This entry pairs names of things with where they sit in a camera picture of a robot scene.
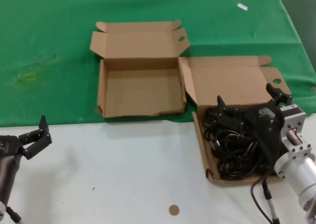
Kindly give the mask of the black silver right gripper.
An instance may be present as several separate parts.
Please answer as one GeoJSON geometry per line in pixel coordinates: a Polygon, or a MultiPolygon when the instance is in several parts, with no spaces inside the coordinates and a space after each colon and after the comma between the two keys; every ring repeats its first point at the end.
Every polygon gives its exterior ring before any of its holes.
{"type": "Polygon", "coordinates": [[[244,120],[249,123],[251,133],[258,142],[268,163],[274,167],[277,160],[285,155],[287,159],[313,158],[311,145],[303,138],[302,128],[306,113],[292,104],[292,96],[280,88],[266,85],[271,96],[267,104],[248,108],[226,106],[221,96],[217,96],[217,123],[238,133],[246,130],[244,120]]]}

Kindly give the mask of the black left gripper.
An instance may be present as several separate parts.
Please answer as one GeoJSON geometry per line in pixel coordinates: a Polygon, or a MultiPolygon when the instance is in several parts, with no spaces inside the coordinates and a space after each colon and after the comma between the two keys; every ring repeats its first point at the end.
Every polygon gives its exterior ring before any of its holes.
{"type": "Polygon", "coordinates": [[[0,201],[8,202],[22,155],[32,159],[52,143],[45,115],[37,130],[16,136],[0,137],[0,201]]]}

